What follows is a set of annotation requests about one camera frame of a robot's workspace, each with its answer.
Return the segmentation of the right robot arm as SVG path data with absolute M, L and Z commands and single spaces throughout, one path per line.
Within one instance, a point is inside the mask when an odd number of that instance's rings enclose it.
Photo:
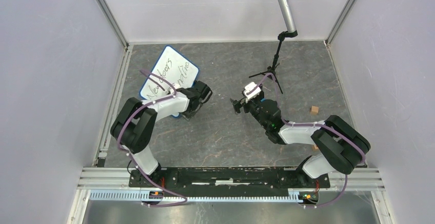
M 319 149 L 317 155 L 300 164 L 296 180 L 302 187 L 311 186 L 318 177 L 332 171 L 349 175 L 365 162 L 371 149 L 370 142 L 337 115 L 312 123 L 295 123 L 282 118 L 275 100 L 242 98 L 231 103 L 236 114 L 251 114 L 272 143 L 314 145 Z

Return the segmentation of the blue framed whiteboard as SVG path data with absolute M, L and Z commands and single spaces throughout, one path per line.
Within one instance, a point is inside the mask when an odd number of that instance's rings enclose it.
M 161 52 L 152 70 L 140 71 L 146 80 L 139 91 L 143 98 L 140 104 L 135 105 L 139 113 L 144 110 L 160 108 L 158 119 L 165 116 L 181 116 L 188 107 L 189 99 L 177 92 L 176 95 L 167 95 L 169 85 L 177 83 L 182 88 L 190 88 L 199 74 L 199 68 L 172 46 L 166 46 Z

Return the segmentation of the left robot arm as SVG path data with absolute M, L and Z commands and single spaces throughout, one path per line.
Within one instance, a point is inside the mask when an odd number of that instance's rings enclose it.
M 172 89 L 156 100 L 132 97 L 125 102 L 110 128 L 110 135 L 142 173 L 141 179 L 147 186 L 155 187 L 161 181 L 160 164 L 149 147 L 156 122 L 175 114 L 189 120 L 212 94 L 207 84 L 197 80 L 192 87 Z

